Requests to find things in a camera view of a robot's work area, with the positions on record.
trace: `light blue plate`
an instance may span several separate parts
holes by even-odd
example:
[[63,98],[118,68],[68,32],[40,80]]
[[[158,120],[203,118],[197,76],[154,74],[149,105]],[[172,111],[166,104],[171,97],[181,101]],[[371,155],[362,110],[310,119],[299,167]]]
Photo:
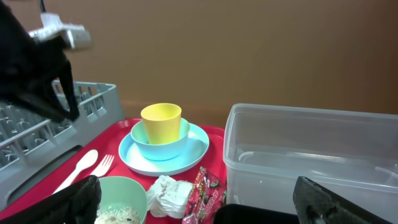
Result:
[[191,169],[198,164],[209,148],[207,133],[198,126],[190,124],[188,141],[183,152],[173,159],[166,161],[152,161],[146,159],[139,152],[137,144],[130,133],[124,137],[119,145],[119,156],[133,171],[151,177],[160,175],[175,175]]

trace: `tissue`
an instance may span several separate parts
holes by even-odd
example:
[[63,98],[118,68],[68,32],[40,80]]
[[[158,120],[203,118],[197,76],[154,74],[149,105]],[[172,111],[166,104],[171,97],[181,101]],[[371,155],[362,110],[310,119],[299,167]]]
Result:
[[183,218],[193,184],[160,176],[147,191],[148,211],[154,217]]

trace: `yellow cup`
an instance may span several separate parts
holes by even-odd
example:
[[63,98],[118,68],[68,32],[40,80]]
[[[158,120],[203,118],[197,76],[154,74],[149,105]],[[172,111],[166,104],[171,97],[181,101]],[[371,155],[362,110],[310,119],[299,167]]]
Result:
[[180,138],[181,107],[157,103],[145,107],[141,118],[151,144],[167,144]]

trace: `red tray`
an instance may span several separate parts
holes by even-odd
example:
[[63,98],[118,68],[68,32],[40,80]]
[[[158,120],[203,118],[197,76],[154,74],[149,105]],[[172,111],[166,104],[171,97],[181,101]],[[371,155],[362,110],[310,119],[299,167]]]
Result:
[[[138,121],[140,121],[140,119],[126,119],[110,126],[106,131],[104,131],[97,138],[88,143],[87,146],[77,152],[73,157],[63,163],[45,179],[43,179],[28,192],[26,192],[23,196],[17,199],[14,203],[12,203],[6,209],[0,212],[0,220],[10,215],[13,215],[50,196],[55,191],[55,189],[57,189],[57,187],[74,170],[76,163],[86,154],[86,152],[91,149],[96,149],[98,151],[98,160],[95,165],[81,172],[80,175],[76,178],[76,181],[88,176],[106,154],[112,154],[115,156],[115,159],[107,176],[118,175],[132,178],[138,181],[146,190],[148,190],[157,178],[147,177],[133,172],[132,170],[130,170],[130,168],[128,168],[128,166],[126,166],[122,162],[118,152],[120,142],[130,132],[131,128]],[[199,172],[199,167],[203,166],[209,169],[215,175],[217,175],[220,180],[225,182],[226,168],[223,163],[224,129],[212,126],[200,127],[205,130],[210,139],[210,146],[207,150],[206,155],[195,167],[172,177],[175,180],[187,180],[189,182],[193,182]],[[155,218],[148,212],[146,223],[181,223],[181,220],[171,217]]]

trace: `green bowl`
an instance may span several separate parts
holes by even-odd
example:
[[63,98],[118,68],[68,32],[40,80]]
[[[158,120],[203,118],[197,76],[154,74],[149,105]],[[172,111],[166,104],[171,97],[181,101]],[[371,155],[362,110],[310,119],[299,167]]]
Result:
[[137,181],[127,177],[103,177],[99,178],[101,184],[100,210],[106,210],[110,206],[115,209],[131,207],[140,219],[145,222],[147,215],[147,194],[145,189]]

